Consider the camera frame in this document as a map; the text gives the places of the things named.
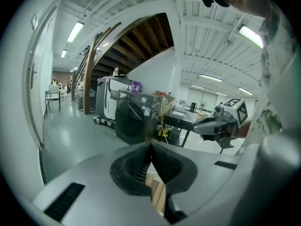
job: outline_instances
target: chair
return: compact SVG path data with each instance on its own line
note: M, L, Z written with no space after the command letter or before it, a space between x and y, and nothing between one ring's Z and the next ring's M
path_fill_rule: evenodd
M50 100L58 100L58 110L61 111L61 95L60 89L57 85L52 85L50 90L45 91L45 106L46 106L46 113L47 113L47 101L48 101L48 108L50 110L49 101Z

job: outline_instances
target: cardboard box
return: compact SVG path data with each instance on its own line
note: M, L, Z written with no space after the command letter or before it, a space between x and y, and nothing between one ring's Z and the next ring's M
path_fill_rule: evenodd
M170 112L175 103L175 98L161 91L156 90L154 95L163 96L162 100L162 111L160 112L159 118L163 120L164 115Z

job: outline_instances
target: desk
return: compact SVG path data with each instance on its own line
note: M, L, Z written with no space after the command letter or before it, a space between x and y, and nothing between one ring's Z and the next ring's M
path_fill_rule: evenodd
M187 130L186 136L181 147L184 147L188 135L191 131L191 124L193 119L185 110L172 109L168 114L164 115L163 125L168 124L174 127L178 127Z

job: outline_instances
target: purple bag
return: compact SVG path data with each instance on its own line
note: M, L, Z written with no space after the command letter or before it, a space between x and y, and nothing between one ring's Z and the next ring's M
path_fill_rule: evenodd
M137 81L132 81L132 91L141 93L142 92L142 84Z

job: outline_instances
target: gray floor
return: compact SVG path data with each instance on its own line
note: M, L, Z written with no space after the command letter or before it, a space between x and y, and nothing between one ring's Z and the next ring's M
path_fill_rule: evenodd
M49 182L80 161L100 153L116 150L128 144L115 136L115 131L94 124L94 114L79 111L70 96L50 102L50 112L45 114L42 152L46 180Z

